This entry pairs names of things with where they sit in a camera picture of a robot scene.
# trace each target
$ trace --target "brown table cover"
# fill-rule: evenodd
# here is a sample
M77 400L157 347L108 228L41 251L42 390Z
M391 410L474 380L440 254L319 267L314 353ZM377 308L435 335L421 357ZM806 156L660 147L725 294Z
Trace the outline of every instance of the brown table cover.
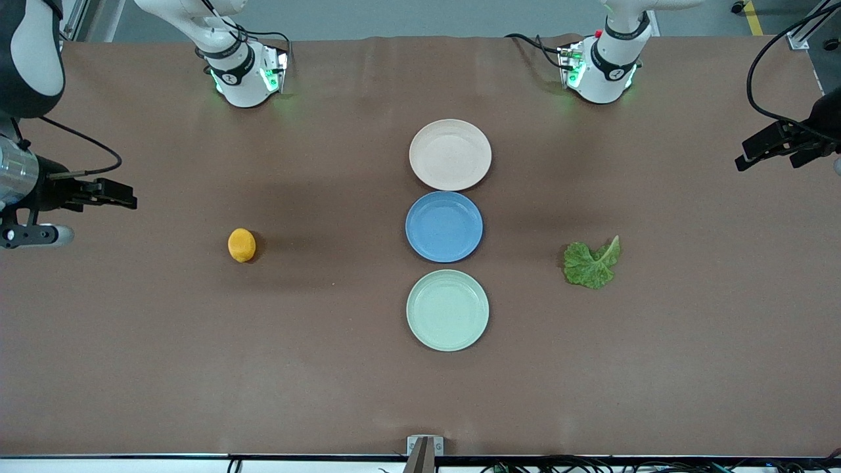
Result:
M0 254L0 453L818 455L838 446L841 180L831 160L737 173L770 120L744 77L767 38L655 38L618 103L587 104L514 40L300 43L286 93L235 109L193 47L68 44L50 114L119 150L140 208L57 211L59 249ZM551 41L557 44L560 40ZM758 100L805 118L803 52ZM485 235L428 263L404 220L430 191L409 144L476 124L494 161L465 194ZM71 167L108 156L37 122ZM259 235L235 263L236 227ZM621 236L616 278L564 282L558 250ZM440 268L490 324L437 353L405 300Z

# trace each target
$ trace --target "lettuce leaf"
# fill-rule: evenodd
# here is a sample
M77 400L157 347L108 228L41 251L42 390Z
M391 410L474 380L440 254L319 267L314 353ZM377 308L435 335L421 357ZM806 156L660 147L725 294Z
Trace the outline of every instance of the lettuce leaf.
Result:
M563 252L563 274L570 284L601 289L613 280L610 268L619 260L619 236L594 252L584 243L573 243Z

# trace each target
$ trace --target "yellow lemon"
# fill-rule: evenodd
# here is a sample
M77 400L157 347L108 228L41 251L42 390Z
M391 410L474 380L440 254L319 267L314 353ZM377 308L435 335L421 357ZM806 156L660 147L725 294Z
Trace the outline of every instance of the yellow lemon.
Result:
M228 237L228 252L233 259L240 263L254 258L256 250L257 242L251 232L245 228L237 228Z

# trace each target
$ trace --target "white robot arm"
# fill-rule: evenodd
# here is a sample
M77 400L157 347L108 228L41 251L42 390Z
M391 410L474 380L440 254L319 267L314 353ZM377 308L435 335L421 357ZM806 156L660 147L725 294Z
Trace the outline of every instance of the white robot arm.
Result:
M637 59L651 37L648 10L682 10L704 0L600 0L607 8L604 32L570 46L561 59L563 83L596 104L618 99L631 85Z
M287 51L252 39L228 17L247 0L135 0L137 6L180 29L210 64L216 88L236 107L254 107L283 87Z
M70 173L62 164L35 155L20 134L21 119L43 117L64 92L61 15L60 0L0 0L0 248L72 241L72 229L39 223L40 212L81 212L85 205L137 208L129 186L106 178L76 179L108 169ZM22 209L29 217L18 222Z

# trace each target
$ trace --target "black cable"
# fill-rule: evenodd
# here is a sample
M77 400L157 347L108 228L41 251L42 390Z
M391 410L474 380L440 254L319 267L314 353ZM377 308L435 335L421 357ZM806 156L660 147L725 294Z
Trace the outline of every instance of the black cable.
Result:
M112 164L111 166L101 167L101 168L99 168L99 169L91 169L91 170L87 170L87 171L75 171L75 172L70 172L70 173L61 173L61 175L62 175L62 177L61 177L61 178L74 178L74 177L77 177L77 176L91 176L91 175L93 175L93 174L102 174L102 173L107 173L107 172L109 172L109 171L113 171L114 169L116 169L116 168L118 168L118 167L120 167L120 166L122 166L122 165L123 165L123 158L122 158L122 157L120 157L120 155L119 155L119 154L117 154L117 152L116 152L116 151L114 151L114 150L112 150L111 148L109 148L109 147L105 146L105 145L104 145L104 144L102 144L101 142L99 142L99 141L97 141L97 140L94 140L94 139L93 139L93 138L91 138L90 136L85 135L84 133L82 133L81 131L76 131L76 130L73 130L73 129L72 129L71 127L69 127L69 126L62 125L61 123L59 123L59 122L57 122L57 121L55 121L55 120L50 120L50 119L48 119L47 117L40 117L40 118L41 118L43 121L45 121L45 122L49 123L50 125L53 125L53 126L58 127L58 128L61 128L62 130L66 131L67 133L71 133L71 134L73 134L73 135L76 135L76 136L78 136L79 138L82 138L83 140L90 141L90 142L91 142L91 143L93 143L94 145L99 146L100 148L102 148L103 150L105 150L108 154L110 154L111 156L113 156L113 157L114 157L114 159L117 161L117 162L115 162L114 164Z
M549 64L552 64L553 66L557 67L558 69L563 69L565 71L572 71L573 70L572 66L567 66L565 64L557 63L557 62L553 61L551 57L549 57L549 53L546 51L546 46L543 45L543 41L540 41L540 35L537 35L535 37L535 39L537 40L538 47L540 47L540 50L543 52L543 55L546 57L546 60L549 61Z
M505 35L505 38L515 38L515 39L518 39L518 40L523 40L523 41L525 41L526 43L528 43L529 45L532 45L532 46L534 46L534 47L536 47L536 48L541 48L541 49L543 49L543 50L544 50L544 51L546 51L546 52L553 52L553 53L557 53L557 52L558 52L558 49L557 49L557 48L549 48L549 47L547 47L547 46L540 45L540 44L538 44L535 40L533 40L533 39L529 38L529 37L528 37L528 36L526 36L526 35L521 35L521 34L519 34L519 33L511 33L510 35ZM558 48L566 48L566 47L570 47L571 45L573 45L573 44L575 44L575 43L577 43L577 42L578 42L578 41L574 41L574 42L572 42L572 43L567 43L567 44L565 44L565 45L560 45L560 46L558 46Z
M746 459L746 458L741 459L741 460L740 460L740 461L739 461L736 465L733 465L733 466L731 466L730 468L727 468L727 469L728 469L728 470L730 470L730 471L734 471L734 470L736 470L739 466L742 466L742 463L744 463L744 462L746 462L746 461L748 461L748 459Z
M646 461L631 468L632 473L637 473L640 468L653 467L656 473L710 473L712 465L690 466L685 463L669 463L665 461Z
M24 134L20 132L20 125L18 125L18 121L15 119L10 119L12 121L12 127L14 128L14 133L18 136L18 143L21 142L24 138Z
M606 468L607 468L607 470L608 470L610 473L615 473L615 472L613 471L613 468L612 468L610 465L608 465L607 463L605 463L604 461L601 461L601 460L599 460L599 459L597 459L597 458L593 458L593 459L591 459L591 461L597 461L597 462L599 462L600 464L602 464L604 467L606 467Z
M754 108L754 110L756 110L757 112L765 115L766 117L772 118L774 120L785 121L787 123L790 123L790 124L796 126L797 128L800 128L801 130L804 130L807 133L811 133L811 134L821 138L822 140L831 141L831 142L834 142L834 143L841 143L841 137L832 137L832 136L829 136L829 135L825 135L825 134L821 133L820 131L817 131L817 130L813 129L811 126L804 125L803 123L801 123L797 120L790 119L790 118L788 118L784 115L769 112L768 110L763 109L762 107L757 105L756 100L754 100L754 71L756 70L757 64L759 64L759 60L762 59L762 56L764 56L765 53L768 52L768 50L771 48L771 46L774 45L775 42L779 41L780 38L782 38L783 36L788 34L790 31L796 29L797 27L799 27L803 24L809 23L810 21L812 21L812 20L814 20L814 19L816 19L820 16L829 15L830 13L834 12L835 10L837 10L839 8L841 8L841 3L836 3L835 5L833 5L831 7L827 7L827 8L824 8L822 10L818 10L815 13L813 13L811 15L808 15L804 19L794 23L792 26L789 26L788 28L784 29L777 36L772 38L771 41L769 41L768 44L765 45L759 51L759 54L756 55L756 58L754 59L753 64L750 65L750 69L748 69L748 80L746 82L746 87L747 87L747 91L748 91L748 102L750 103L750 106Z
M234 464L236 464L236 468L234 468L234 470L231 470L231 467L233 467ZM228 463L228 473L240 473L241 470L242 470L242 459L237 459L237 458L230 459L230 462Z
M237 31L246 35L247 39L255 39L256 36L281 36L286 41L286 47L289 49L289 55L292 55L292 41L289 39L287 35L279 31L250 31L248 29L243 28L237 23L229 23L226 19L222 18L219 15L219 12L216 10L216 7L210 2L210 0L201 0L204 6L218 19L222 20L222 23L227 24L229 27L236 29ZM230 35L234 37L235 40L238 42L243 42L238 35L234 35L233 31L229 31Z
M225 19L222 19L222 22L230 26L231 28L236 28L238 31L244 33L246 36L255 39L257 36L280 36L286 41L286 48L289 51L289 55L292 55L292 41L289 39L287 35L284 35L280 31L251 31L249 29L243 28L241 25L237 23L228 23Z

